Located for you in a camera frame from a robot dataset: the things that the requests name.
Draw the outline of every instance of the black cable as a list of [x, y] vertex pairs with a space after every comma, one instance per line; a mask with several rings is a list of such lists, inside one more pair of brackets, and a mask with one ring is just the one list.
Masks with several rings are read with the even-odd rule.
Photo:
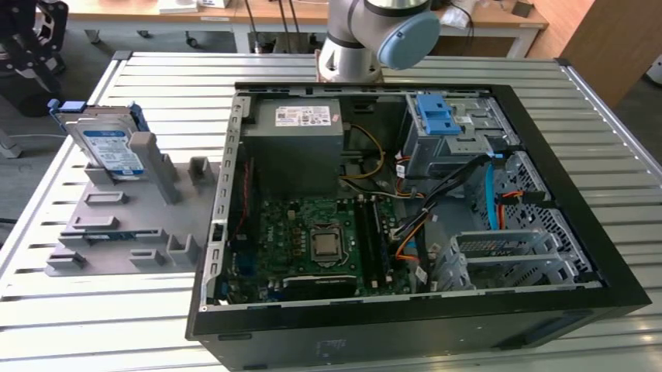
[[471, 17], [471, 14], [463, 9], [461, 8], [459, 6], [457, 6], [455, 4], [453, 4], [451, 2], [449, 3], [454, 8], [458, 8], [459, 10], [462, 10], [462, 12], [467, 15], [469, 17], [469, 32], [467, 32], [467, 41], [465, 42], [465, 50], [462, 52], [462, 55], [465, 55], [467, 53], [467, 50], [471, 49], [473, 45], [474, 45], [474, 19]]
[[244, 0], [244, 4], [246, 4], [246, 10], [248, 11], [248, 18], [251, 19], [252, 33], [255, 34], [255, 45], [258, 46], [260, 44], [260, 39], [258, 38], [258, 29], [255, 28], [255, 20], [252, 18], [252, 11], [251, 11], [251, 5], [248, 4], [248, 0]]
[[292, 54], [292, 48], [290, 47], [290, 31], [287, 30], [286, 11], [283, 10], [283, 0], [278, 0], [278, 7], [280, 8], [280, 18], [283, 19], [283, 27], [286, 29], [287, 53]]
[[299, 47], [300, 42], [302, 42], [302, 31], [299, 30], [299, 21], [296, 20], [296, 10], [294, 10], [294, 3], [292, 0], [290, 0], [290, 8], [292, 9], [292, 19], [294, 19], [294, 26], [296, 28], [296, 52], [300, 53]]

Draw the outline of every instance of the slotted aluminum surface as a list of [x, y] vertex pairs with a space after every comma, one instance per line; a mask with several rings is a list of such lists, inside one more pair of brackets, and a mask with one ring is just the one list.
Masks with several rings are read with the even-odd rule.
[[[89, 101], [136, 101], [172, 161], [220, 157], [234, 82], [314, 76], [310, 56], [134, 53], [111, 63]], [[315, 370], [662, 370], [659, 167], [645, 164], [650, 156], [573, 70], [546, 60], [430, 58], [384, 76], [390, 82], [514, 87], [654, 303], [535, 350]], [[184, 340], [194, 274], [45, 276], [44, 261], [87, 181], [84, 163], [67, 140], [0, 250], [0, 370], [224, 370]]]

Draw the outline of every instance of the white label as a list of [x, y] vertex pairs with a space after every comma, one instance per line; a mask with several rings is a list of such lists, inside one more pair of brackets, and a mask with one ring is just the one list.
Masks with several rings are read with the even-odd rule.
[[143, 163], [128, 148], [128, 136], [122, 130], [85, 130], [83, 134], [89, 150], [110, 172], [123, 175], [143, 174]]
[[402, 164], [398, 164], [395, 166], [395, 173], [398, 174], [398, 178], [404, 178], [404, 166]]
[[200, 21], [230, 22], [230, 18], [228, 17], [200, 17]]
[[522, 29], [543, 29], [545, 25], [541, 23], [523, 23], [519, 25]]
[[473, 123], [470, 116], [455, 116], [455, 122], [469, 122], [469, 123]]
[[423, 284], [427, 283], [427, 273], [423, 269], [420, 269], [420, 266], [416, 267], [416, 277], [423, 282]]
[[330, 126], [328, 106], [280, 106], [276, 108], [276, 126]]

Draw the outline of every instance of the floor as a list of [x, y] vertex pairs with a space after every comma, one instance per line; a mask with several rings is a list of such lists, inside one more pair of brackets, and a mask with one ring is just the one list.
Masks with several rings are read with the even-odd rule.
[[[227, 33], [192, 33], [202, 51], [234, 52], [234, 38]], [[81, 31], [67, 32], [61, 52], [67, 71], [61, 85], [67, 99], [85, 100], [95, 89], [115, 50], [191, 52], [183, 33], [154, 33], [150, 39], [134, 32], [102, 33], [102, 43], [88, 43]], [[615, 109], [645, 147], [662, 160], [662, 88], [639, 81]], [[19, 115], [0, 97], [0, 127], [9, 135], [61, 134], [49, 118], [28, 119]], [[17, 219], [41, 176], [51, 164], [63, 139], [55, 137], [15, 138], [24, 149], [20, 159], [0, 158], [0, 217]], [[9, 225], [0, 224], [0, 243], [9, 233]]]

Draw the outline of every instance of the table leg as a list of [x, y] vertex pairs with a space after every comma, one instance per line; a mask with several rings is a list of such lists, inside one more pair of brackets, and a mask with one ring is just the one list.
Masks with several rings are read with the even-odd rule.
[[87, 39], [89, 40], [89, 42], [92, 44], [96, 44], [102, 41], [102, 39], [99, 38], [99, 30], [97, 29], [87, 29], [85, 35], [87, 35]]
[[510, 47], [507, 58], [525, 58], [531, 48], [531, 44], [535, 40], [535, 35], [538, 35], [538, 29], [519, 29], [519, 35], [517, 36], [513, 46]]
[[251, 53], [251, 42], [248, 40], [250, 31], [251, 28], [248, 27], [248, 25], [232, 25], [232, 34], [235, 35], [235, 45], [238, 53]]
[[0, 154], [7, 159], [15, 159], [21, 155], [21, 152], [23, 151], [19, 145], [16, 145], [16, 142], [13, 142], [13, 139], [9, 138], [9, 136], [0, 129]]

